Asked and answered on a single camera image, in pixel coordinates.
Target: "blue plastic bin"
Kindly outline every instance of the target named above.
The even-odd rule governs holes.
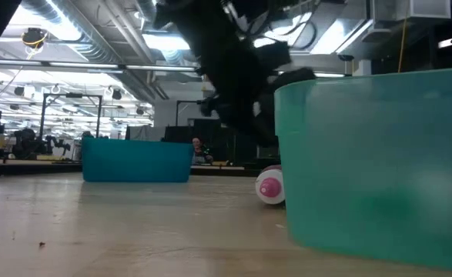
[[[298,243],[452,270],[452,70],[299,82],[275,96]]]
[[[82,141],[87,182],[188,182],[191,144],[102,138]]]

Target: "ceiling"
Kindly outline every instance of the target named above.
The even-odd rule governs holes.
[[[390,10],[386,3],[398,3],[403,0],[392,1],[375,1],[377,4],[377,27],[389,28],[393,40],[387,38],[386,41],[377,41],[372,43],[362,42],[361,39],[367,32],[365,28],[345,50],[341,52],[344,55],[354,55],[356,58],[373,58],[379,55],[383,50],[381,45],[387,44],[384,54],[397,47],[399,35],[401,34],[402,21],[396,20],[395,12]],[[24,2],[51,2],[63,3],[67,5],[69,15],[63,21],[78,20],[90,28],[90,32],[85,33],[85,38],[100,39],[100,45],[112,53],[115,57],[111,63],[127,64],[127,65],[146,65],[149,60],[158,65],[166,65],[168,62],[164,59],[163,52],[158,49],[148,49],[147,42],[144,46],[139,45],[138,39],[132,39],[130,29],[141,34],[142,18],[137,13],[136,0],[24,0]],[[104,7],[104,3],[114,2],[121,8],[122,14],[116,15],[117,12],[111,8],[111,13],[116,15],[110,16],[108,9]],[[293,62],[285,65],[280,70],[286,71],[303,66],[312,67],[316,72],[352,74],[353,66],[347,62],[342,62],[334,52],[348,40],[354,33],[361,30],[362,27],[370,23],[373,18],[371,12],[367,11],[367,0],[347,0],[345,5],[333,4],[333,2],[322,2],[317,10],[308,17],[316,26],[318,34],[314,39],[313,45],[308,48],[293,51]],[[424,30],[416,22],[410,22],[410,36],[419,36]],[[0,39],[0,58],[8,59],[27,59],[32,49],[26,47],[22,43],[22,34],[27,28],[43,28],[49,30],[49,36],[45,40],[45,44],[41,51],[36,52],[32,56],[33,61],[52,61],[52,62],[87,62],[86,56],[81,55],[80,51],[76,51],[77,45],[74,42],[67,42],[64,36],[70,36],[66,30],[53,26],[44,18],[34,15],[27,8],[20,7],[11,20],[2,38]],[[299,34],[299,38],[295,39],[295,45],[306,44],[313,36],[313,30],[305,27]],[[193,55],[188,50],[182,51],[185,57],[179,65],[194,66]],[[102,110],[102,120],[104,121],[104,132],[124,132],[123,126],[127,124],[142,125],[152,124],[153,109],[151,106],[155,102],[169,100],[200,100],[203,98],[203,89],[210,90],[212,86],[208,82],[201,82],[199,76],[194,73],[151,73],[143,70],[134,70],[125,72],[125,75],[131,75],[130,79],[133,84],[127,83],[128,78],[120,78],[121,74],[113,72],[87,72],[87,70],[73,70],[73,72],[59,72],[54,68],[46,67],[40,70],[22,70],[18,73],[19,67],[12,66],[6,68],[0,67],[0,110],[7,116],[6,121],[14,122],[9,127],[17,128],[18,123],[25,125],[20,119],[30,119],[31,122],[37,122],[40,110],[39,103],[42,102],[42,94],[46,92],[64,93],[79,92],[87,95],[102,95],[103,105],[106,106]],[[10,86],[7,84],[15,77]],[[16,87],[26,87],[24,96],[17,96],[14,93]],[[121,100],[112,99],[112,90],[118,89],[122,92]],[[91,117],[91,114],[97,113],[97,108],[88,98],[81,99],[62,99],[58,98],[58,102],[53,101],[52,107],[49,108],[47,114],[52,117],[69,118],[67,122],[81,122],[80,128],[94,130],[92,124],[86,124],[84,118]],[[67,111],[63,105],[79,105],[77,112]],[[19,105],[19,110],[12,111],[10,105]],[[142,106],[146,108],[144,115],[137,115],[136,108]],[[53,126],[60,125],[60,122],[53,123]]]

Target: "cable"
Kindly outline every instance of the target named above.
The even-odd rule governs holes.
[[[275,35],[281,35],[281,36],[284,36],[284,35],[290,35],[290,34],[292,34],[294,31],[296,31],[302,24],[306,23],[306,22],[303,22],[303,16],[304,16],[304,14],[303,14],[303,9],[301,8],[302,2],[303,2],[303,0],[299,0],[299,2],[298,2],[297,5],[296,5],[296,7],[299,7],[299,8],[300,8],[300,14],[299,14],[300,19],[297,21],[297,23],[294,25],[294,27],[293,27],[292,29],[290,29],[288,32],[286,32],[286,33],[284,33],[284,34],[275,34],[275,32],[273,31],[273,28],[272,28],[272,22],[271,22],[271,23],[269,23],[269,29],[270,29],[270,31],[272,31]]]
[[[36,50],[38,48],[39,43],[37,45],[35,45],[34,50]],[[27,60],[30,60],[33,55],[35,55],[35,54],[33,54],[33,52],[31,52],[31,54],[29,54],[29,56],[27,56]],[[15,81],[15,79],[20,74],[20,72],[22,72],[23,69],[24,69],[24,65],[20,67],[20,69],[17,71],[17,73],[13,76],[12,80],[10,80],[10,82],[8,82],[8,84],[0,91],[0,96],[2,96],[3,92],[5,92],[8,87],[10,87],[10,85]]]
[[[251,37],[257,37],[259,35],[261,35],[263,33],[263,31],[270,25],[270,21],[273,17],[274,12],[276,11],[276,5],[275,5],[275,1],[274,0],[269,0],[268,1],[268,11],[266,14],[265,19],[263,20],[262,25],[254,32],[252,32],[253,30],[253,26],[256,24],[256,20],[255,19],[253,22],[251,22],[248,26],[247,30],[243,30],[240,26],[238,21],[236,20],[236,18],[233,15],[233,11],[230,9],[230,7],[226,7],[227,10],[229,11],[230,17],[229,19],[234,23],[234,25],[236,26],[236,30],[241,33],[242,35],[245,35],[247,38],[251,38]]]
[[[403,20],[403,31],[402,31],[402,43],[400,45],[400,59],[398,62],[398,72],[402,72],[402,64],[403,64],[403,48],[405,46],[405,35],[407,34],[407,18],[409,17],[410,10],[410,0],[407,0],[407,10],[405,12],[405,19]]]
[[[313,28],[313,35],[311,36],[311,39],[308,43],[306,43],[305,45],[301,46],[301,47],[294,47],[294,45],[296,44],[294,42],[294,45],[291,47],[292,49],[298,49],[298,50],[304,50],[306,48],[311,47],[311,45],[313,45],[313,43],[315,43],[316,41],[316,37],[318,36],[318,28],[316,27],[316,25],[312,22],[312,21],[308,21],[306,23],[306,26],[310,25],[311,28]]]

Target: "yellow cable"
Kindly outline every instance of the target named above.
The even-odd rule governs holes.
[[[31,53],[27,56],[27,59],[30,60],[36,53],[35,51],[38,49],[39,43],[35,45],[35,48],[31,51]]]
[[[403,47],[405,46],[405,35],[407,34],[407,18],[409,17],[410,10],[410,0],[407,1],[407,11],[405,12],[405,19],[403,20],[403,31],[402,31],[402,44],[400,45],[400,60],[398,62],[398,72],[402,72],[403,63]]]

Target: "fluorescent light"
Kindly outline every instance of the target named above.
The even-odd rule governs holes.
[[[289,51],[291,56],[308,56],[311,55],[311,53],[309,53],[308,51],[304,51],[304,50],[291,50]]]
[[[292,46],[294,45],[294,43],[296,43],[297,39],[300,37],[301,32],[304,30],[306,22],[310,20],[311,15],[312,15],[311,12],[307,12],[303,15],[298,15],[293,18],[292,25],[275,28],[272,31],[267,31],[265,32],[265,34],[263,34],[264,36],[266,36],[266,38],[258,38],[253,42],[253,44],[255,45],[255,47],[259,48],[264,45],[273,44],[277,40],[281,42],[287,42],[288,45]],[[288,35],[282,35],[291,31],[299,23],[301,23],[300,26],[298,26],[294,32]]]
[[[62,106],[65,110],[68,110],[70,112],[78,112],[79,109],[77,107],[71,106],[71,105],[64,105]]]
[[[188,43],[179,36],[144,34],[147,46],[158,50],[189,50]]]
[[[31,118],[31,119],[41,119],[41,115],[33,115],[33,114],[20,114],[20,113],[11,113],[11,112],[3,112],[2,116],[5,118]],[[71,118],[74,122],[81,120],[82,122],[96,122],[97,116],[86,116],[86,115],[45,115],[45,119],[64,119]],[[149,117],[137,117],[137,118],[124,118],[124,117],[110,117],[110,116],[101,116],[102,122],[109,122],[110,119],[114,119],[116,121],[124,121],[124,122],[150,122]]]
[[[73,67],[73,68],[98,68],[98,69],[118,69],[118,65],[96,64],[88,62],[50,62],[51,66]]]
[[[168,65],[127,65],[127,69],[154,70],[164,72],[195,72],[196,68],[191,66],[168,66]]]
[[[41,62],[36,61],[26,61],[26,60],[10,60],[10,59],[0,59],[0,65],[42,65]]]
[[[46,100],[54,101],[60,105],[66,105],[65,102],[63,102],[62,100],[60,100],[59,98],[56,98],[56,97],[49,96]]]
[[[450,47],[450,46],[452,46],[452,38],[444,40],[444,41],[438,43],[438,48],[439,49]]]
[[[123,70],[114,69],[87,69],[87,73],[123,74]]]
[[[373,24],[373,19],[370,19],[366,24],[361,27],[354,35],[351,35],[349,39],[347,39],[337,50],[336,53],[340,54],[343,50],[345,50],[349,45],[353,44],[357,38],[359,38],[371,25]]]
[[[22,38],[0,38],[0,42],[21,42]]]
[[[255,39],[255,41],[253,42],[253,45],[255,45],[256,48],[262,47],[264,45],[270,45],[275,43],[275,41],[273,39],[270,38],[258,38]]]
[[[80,108],[98,108],[99,105],[90,105],[90,104],[82,104],[78,105]],[[101,108],[128,108],[128,105],[101,105]]]
[[[311,50],[311,54],[332,54],[340,47],[344,38],[345,29],[342,22],[337,19]]]
[[[315,76],[319,78],[341,78],[344,74],[315,72]]]

